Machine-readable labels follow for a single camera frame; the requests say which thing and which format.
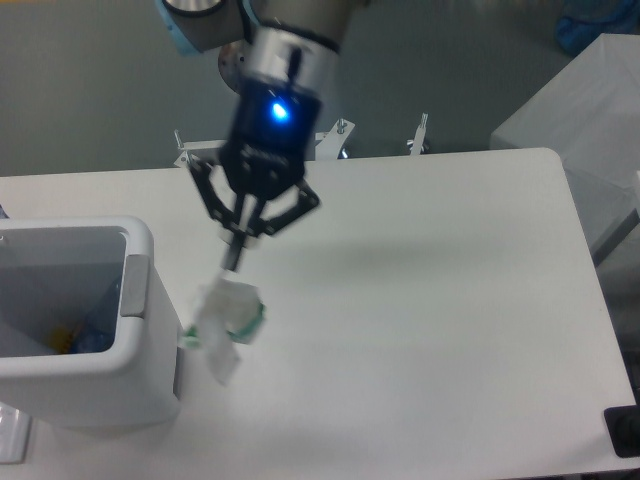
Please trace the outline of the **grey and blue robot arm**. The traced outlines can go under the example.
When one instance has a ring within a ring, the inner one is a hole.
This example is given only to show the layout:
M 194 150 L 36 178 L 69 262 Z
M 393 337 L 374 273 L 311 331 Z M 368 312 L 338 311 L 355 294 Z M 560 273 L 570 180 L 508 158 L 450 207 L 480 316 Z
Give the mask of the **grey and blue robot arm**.
M 159 1 L 179 51 L 239 48 L 228 137 L 177 143 L 209 217 L 229 234 L 222 267 L 317 208 L 305 179 L 323 90 L 359 1 Z

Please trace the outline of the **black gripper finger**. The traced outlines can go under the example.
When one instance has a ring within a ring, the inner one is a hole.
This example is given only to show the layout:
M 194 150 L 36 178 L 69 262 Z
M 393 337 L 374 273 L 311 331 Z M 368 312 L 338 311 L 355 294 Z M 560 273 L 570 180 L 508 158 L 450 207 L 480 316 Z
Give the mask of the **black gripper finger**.
M 242 247 L 250 248 L 262 237 L 275 237 L 303 220 L 321 205 L 319 195 L 306 181 L 301 181 L 284 194 L 285 204 L 271 213 L 273 200 L 256 199 L 244 220 Z
M 247 233 L 241 226 L 246 195 L 236 194 L 233 207 L 229 208 L 217 195 L 211 182 L 215 164 L 203 160 L 189 159 L 187 161 L 187 169 L 209 217 L 219 222 L 223 229 L 231 235 L 227 251 L 223 256 L 222 269 L 237 272 L 247 240 Z

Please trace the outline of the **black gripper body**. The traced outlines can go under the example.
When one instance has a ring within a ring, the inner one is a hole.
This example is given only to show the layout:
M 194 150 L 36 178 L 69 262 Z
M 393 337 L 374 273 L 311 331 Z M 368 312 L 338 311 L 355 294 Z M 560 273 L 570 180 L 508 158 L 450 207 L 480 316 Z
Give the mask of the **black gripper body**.
M 236 194 L 274 200 L 305 175 L 305 153 L 322 102 L 283 82 L 245 80 L 219 160 Z

